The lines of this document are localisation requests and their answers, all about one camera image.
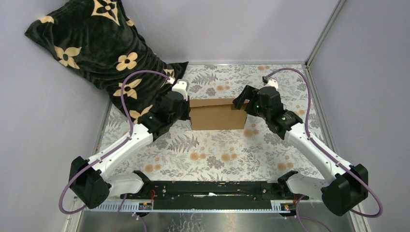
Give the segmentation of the aluminium frame rail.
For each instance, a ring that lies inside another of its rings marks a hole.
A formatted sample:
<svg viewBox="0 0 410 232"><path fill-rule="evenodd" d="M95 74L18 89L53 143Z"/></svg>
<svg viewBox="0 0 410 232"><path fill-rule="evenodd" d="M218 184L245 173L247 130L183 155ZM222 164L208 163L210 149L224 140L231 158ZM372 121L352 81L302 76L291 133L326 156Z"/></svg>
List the aluminium frame rail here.
<svg viewBox="0 0 410 232"><path fill-rule="evenodd" d="M90 177L75 180L70 189L84 211L166 213L278 213L297 217L301 201L317 200L336 216L353 212L364 196L346 183L327 186L321 179L290 172L276 182L266 181L152 181L140 172L130 179Z"/></svg>

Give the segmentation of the floral patterned table mat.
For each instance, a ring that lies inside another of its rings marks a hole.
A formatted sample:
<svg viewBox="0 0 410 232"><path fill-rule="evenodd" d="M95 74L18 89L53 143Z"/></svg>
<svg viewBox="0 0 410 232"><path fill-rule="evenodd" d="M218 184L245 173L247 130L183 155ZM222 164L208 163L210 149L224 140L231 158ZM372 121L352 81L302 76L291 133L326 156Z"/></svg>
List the floral patterned table mat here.
<svg viewBox="0 0 410 232"><path fill-rule="evenodd" d="M321 121L308 101L307 87L295 65L190 65L184 78L191 99L234 99L246 85L260 88L270 73L278 81L281 101L309 123L323 139ZM178 121L168 133L128 156L115 174L142 171L151 180L275 181L288 171L321 178L314 165L296 148L248 116L240 130L195 130Z"/></svg>

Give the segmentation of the black floral plush blanket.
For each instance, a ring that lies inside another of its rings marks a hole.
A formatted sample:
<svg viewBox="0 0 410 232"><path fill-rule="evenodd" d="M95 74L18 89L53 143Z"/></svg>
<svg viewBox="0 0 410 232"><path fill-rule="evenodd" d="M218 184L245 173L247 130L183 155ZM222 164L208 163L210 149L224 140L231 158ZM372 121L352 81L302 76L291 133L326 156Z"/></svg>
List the black floral plush blanket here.
<svg viewBox="0 0 410 232"><path fill-rule="evenodd" d="M184 76L188 66L162 61L119 0L70 0L31 23L25 36L105 90L112 104L134 123Z"/></svg>

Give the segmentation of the brown cardboard box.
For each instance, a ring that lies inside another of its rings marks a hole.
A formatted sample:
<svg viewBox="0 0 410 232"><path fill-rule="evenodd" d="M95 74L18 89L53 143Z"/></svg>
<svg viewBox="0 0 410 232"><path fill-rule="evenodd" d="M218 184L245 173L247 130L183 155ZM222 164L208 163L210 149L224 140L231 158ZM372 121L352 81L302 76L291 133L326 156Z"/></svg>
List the brown cardboard box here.
<svg viewBox="0 0 410 232"><path fill-rule="evenodd" d="M237 110L233 99L190 100L190 121L193 131L242 130L247 120L248 100Z"/></svg>

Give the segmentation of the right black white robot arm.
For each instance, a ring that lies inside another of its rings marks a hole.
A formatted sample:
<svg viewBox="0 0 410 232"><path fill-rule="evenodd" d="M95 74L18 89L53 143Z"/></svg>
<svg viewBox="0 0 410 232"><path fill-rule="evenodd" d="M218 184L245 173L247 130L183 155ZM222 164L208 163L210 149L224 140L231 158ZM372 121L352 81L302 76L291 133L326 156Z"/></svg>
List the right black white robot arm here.
<svg viewBox="0 0 410 232"><path fill-rule="evenodd" d="M316 147L315 136L307 135L297 114L284 109L275 87L257 89L247 85L233 104L237 110L264 119L271 132L298 149L322 174L323 178L318 179L289 171L278 178L277 192L281 198L306 195L321 200L330 212L342 216L368 197L367 169L361 164L351 165L325 145Z"/></svg>

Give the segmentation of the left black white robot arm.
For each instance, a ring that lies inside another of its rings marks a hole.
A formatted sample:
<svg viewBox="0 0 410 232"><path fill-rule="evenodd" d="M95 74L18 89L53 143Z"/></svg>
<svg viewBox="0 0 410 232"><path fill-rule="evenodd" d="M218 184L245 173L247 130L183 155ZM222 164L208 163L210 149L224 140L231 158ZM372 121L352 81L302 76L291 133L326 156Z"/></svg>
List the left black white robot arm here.
<svg viewBox="0 0 410 232"><path fill-rule="evenodd" d="M106 150L88 159L75 158L70 167L69 188L89 209L101 205L107 198L133 193L143 199L150 186L135 174L113 176L115 169L128 156L152 143L178 120L189 116L189 96L183 90L171 90L161 96L146 113L137 119L130 135L125 135Z"/></svg>

